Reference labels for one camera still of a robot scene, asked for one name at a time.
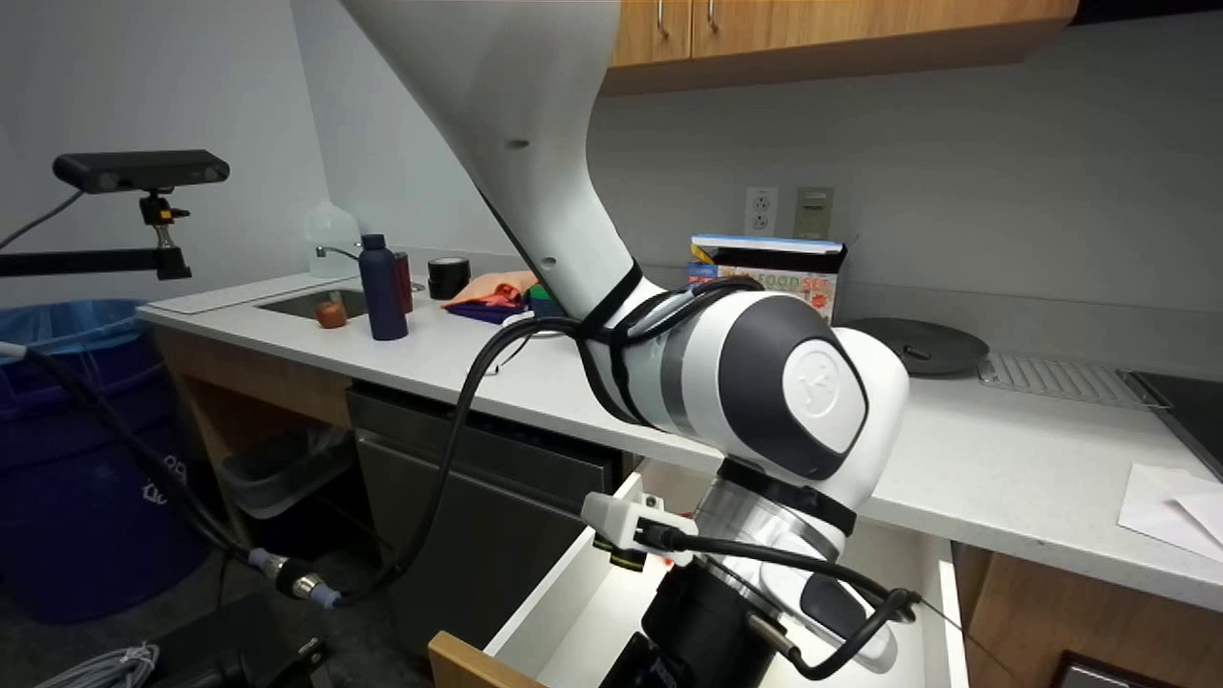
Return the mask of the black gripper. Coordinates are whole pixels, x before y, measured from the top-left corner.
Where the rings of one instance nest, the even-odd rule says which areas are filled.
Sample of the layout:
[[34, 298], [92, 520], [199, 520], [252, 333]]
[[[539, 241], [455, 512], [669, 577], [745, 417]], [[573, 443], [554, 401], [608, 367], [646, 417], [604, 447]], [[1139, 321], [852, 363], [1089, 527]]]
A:
[[669, 570], [600, 688], [757, 688], [776, 650], [707, 566]]

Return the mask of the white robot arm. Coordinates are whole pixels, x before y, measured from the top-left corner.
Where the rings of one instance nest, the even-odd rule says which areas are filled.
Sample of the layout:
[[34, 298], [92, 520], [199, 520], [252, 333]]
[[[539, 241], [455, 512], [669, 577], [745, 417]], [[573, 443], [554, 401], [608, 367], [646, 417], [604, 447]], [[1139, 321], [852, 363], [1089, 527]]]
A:
[[600, 688], [757, 688], [772, 661], [803, 661], [795, 631], [829, 646], [799, 665], [810, 680], [864, 661], [913, 596], [837, 554], [887, 466], [910, 375], [787, 290], [642, 275], [589, 176], [619, 0], [340, 4], [558, 302], [550, 325], [577, 344], [592, 398], [719, 455], [692, 524], [604, 493], [581, 505], [612, 550], [680, 558]]

